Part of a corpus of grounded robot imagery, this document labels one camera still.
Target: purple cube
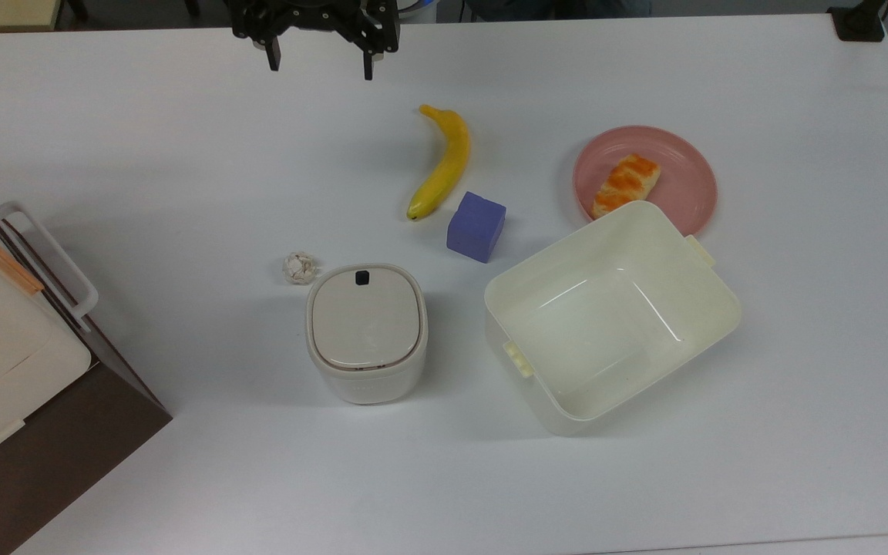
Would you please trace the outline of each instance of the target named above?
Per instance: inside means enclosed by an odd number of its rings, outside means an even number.
[[[479,262],[489,262],[503,232],[505,207],[465,193],[458,211],[447,226],[447,248]]]

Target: yellow banana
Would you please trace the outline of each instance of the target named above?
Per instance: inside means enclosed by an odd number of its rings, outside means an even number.
[[[444,157],[437,167],[430,173],[430,177],[423,182],[413,194],[413,199],[409,201],[409,209],[406,211],[406,217],[409,219],[420,219],[437,210],[461,179],[461,173],[465,173],[468,157],[472,153],[468,126],[458,113],[450,109],[433,108],[426,104],[420,106],[420,113],[433,119],[440,127],[447,139],[447,150],[444,151]]]

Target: pink plate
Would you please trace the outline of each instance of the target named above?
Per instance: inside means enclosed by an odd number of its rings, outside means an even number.
[[[670,131],[646,126],[610,129],[588,143],[574,163],[574,196],[585,217],[602,183],[619,161],[636,153],[660,165],[660,180],[649,200],[683,235],[708,223],[718,202],[715,173],[697,148]]]

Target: tabletop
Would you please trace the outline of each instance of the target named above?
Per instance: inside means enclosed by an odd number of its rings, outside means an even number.
[[[336,35],[279,73],[228,29],[0,35],[0,203],[45,221],[96,321],[175,415],[20,553],[591,553],[888,534],[888,39],[828,15],[419,25],[362,80]],[[472,159],[405,218],[443,151]],[[604,130],[661,127],[718,178],[698,235],[739,328],[580,438],[540,428],[487,348],[483,292],[585,224]],[[465,190],[493,259],[445,248]],[[426,296],[413,393],[357,407],[304,340],[324,270]]]

